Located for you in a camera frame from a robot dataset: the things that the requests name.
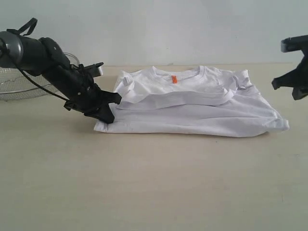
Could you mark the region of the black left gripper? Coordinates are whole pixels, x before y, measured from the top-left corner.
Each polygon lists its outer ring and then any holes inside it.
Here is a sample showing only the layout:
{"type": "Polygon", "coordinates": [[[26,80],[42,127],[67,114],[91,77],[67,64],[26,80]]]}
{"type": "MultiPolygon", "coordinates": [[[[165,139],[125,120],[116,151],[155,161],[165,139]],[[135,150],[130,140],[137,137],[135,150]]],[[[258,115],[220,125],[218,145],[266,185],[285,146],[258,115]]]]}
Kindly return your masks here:
{"type": "Polygon", "coordinates": [[[75,79],[64,81],[64,95],[68,98],[65,109],[81,112],[106,124],[112,124],[115,119],[109,104],[120,104],[122,100],[119,93],[101,90],[93,81],[75,79]]]}

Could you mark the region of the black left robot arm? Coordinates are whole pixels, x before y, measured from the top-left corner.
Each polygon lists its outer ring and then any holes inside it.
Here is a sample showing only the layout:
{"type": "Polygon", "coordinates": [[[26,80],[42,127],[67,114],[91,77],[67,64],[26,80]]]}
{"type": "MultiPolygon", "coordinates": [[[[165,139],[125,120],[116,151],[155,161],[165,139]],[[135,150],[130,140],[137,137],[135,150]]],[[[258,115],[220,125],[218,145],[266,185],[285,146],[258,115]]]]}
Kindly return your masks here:
{"type": "Polygon", "coordinates": [[[115,119],[109,105],[120,104],[121,96],[101,90],[94,82],[102,74],[103,63],[73,65],[51,38],[34,39],[2,31],[0,65],[18,69],[23,75],[43,76],[64,95],[64,107],[68,111],[81,112],[106,124],[115,119]]]}

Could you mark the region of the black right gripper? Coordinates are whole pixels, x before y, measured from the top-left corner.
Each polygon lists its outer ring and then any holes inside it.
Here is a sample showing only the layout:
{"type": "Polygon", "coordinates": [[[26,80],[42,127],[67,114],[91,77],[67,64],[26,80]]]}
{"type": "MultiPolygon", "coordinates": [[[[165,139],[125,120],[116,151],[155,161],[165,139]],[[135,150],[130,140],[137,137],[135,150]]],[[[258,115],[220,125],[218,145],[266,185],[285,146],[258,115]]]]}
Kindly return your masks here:
{"type": "Polygon", "coordinates": [[[280,87],[293,88],[294,100],[301,100],[308,96],[308,49],[305,48],[302,52],[304,56],[297,66],[298,70],[292,70],[281,77],[274,78],[271,82],[275,90],[280,87]]]}

